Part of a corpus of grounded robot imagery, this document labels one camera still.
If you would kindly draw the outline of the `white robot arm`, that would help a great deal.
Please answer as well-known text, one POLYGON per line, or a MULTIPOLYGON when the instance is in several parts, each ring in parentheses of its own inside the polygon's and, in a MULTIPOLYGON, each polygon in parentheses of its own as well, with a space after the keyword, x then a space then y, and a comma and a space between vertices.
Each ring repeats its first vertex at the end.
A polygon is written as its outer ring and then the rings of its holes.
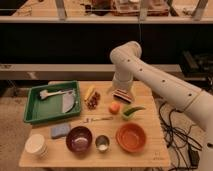
POLYGON ((110 52, 115 65, 113 86, 130 90, 136 78, 196 122, 205 131, 198 170, 213 171, 213 95, 143 62, 141 54, 142 48, 136 41, 110 52))

